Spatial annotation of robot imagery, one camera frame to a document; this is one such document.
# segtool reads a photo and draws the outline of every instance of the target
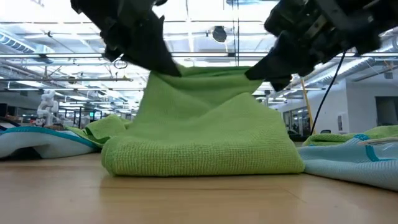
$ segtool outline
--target desk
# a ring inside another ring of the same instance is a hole
[[[306,174],[110,177],[100,155],[0,163],[0,221],[77,223],[398,222],[398,194]]]

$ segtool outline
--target microfiber towel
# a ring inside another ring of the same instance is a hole
[[[16,151],[31,154],[33,149],[41,158],[77,156],[98,151],[90,141],[82,139],[70,131],[53,131],[47,128],[22,126],[9,128],[0,134],[0,158],[8,157]]]
[[[248,80],[247,69],[182,68],[182,77],[152,72],[133,122],[121,125],[110,116],[86,127],[91,138],[106,139],[103,166],[141,176],[302,172],[280,113],[253,98],[261,81]]]
[[[370,137],[355,135],[337,146],[307,146],[299,149],[304,160],[304,172],[332,179],[368,184],[398,191],[397,156],[378,158],[375,149],[382,146],[359,145]]]
[[[398,125],[372,128],[365,131],[363,134],[369,136],[370,139],[398,137]],[[356,134],[314,134],[308,137],[303,143],[303,146],[332,146],[342,144],[352,139],[355,135]]]

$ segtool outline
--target yellow pole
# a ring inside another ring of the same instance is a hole
[[[304,80],[303,80],[303,78],[301,78],[300,81],[301,81],[301,86],[302,86],[303,92],[304,92],[305,103],[307,104],[308,115],[309,115],[309,117],[310,117],[310,125],[311,125],[311,128],[312,128],[312,126],[313,126],[313,119],[312,119],[312,113],[311,113],[310,102],[309,102],[309,100],[308,100],[307,91],[305,90],[305,85],[304,85]]]

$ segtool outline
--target table surface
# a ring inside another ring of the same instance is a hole
[[[306,174],[111,177],[100,155],[0,163],[0,222],[398,223],[398,194]]]

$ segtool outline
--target green towel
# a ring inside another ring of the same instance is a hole
[[[105,141],[102,164],[114,175],[302,172],[280,113],[253,98],[261,81],[248,80],[247,69],[182,68],[183,77],[152,72],[133,122],[110,116],[89,124],[86,134]]]
[[[398,126],[380,126],[368,131],[366,134],[371,139],[398,137]],[[304,143],[304,146],[332,146],[343,144],[344,142],[352,139],[356,134],[314,134],[310,136]]]

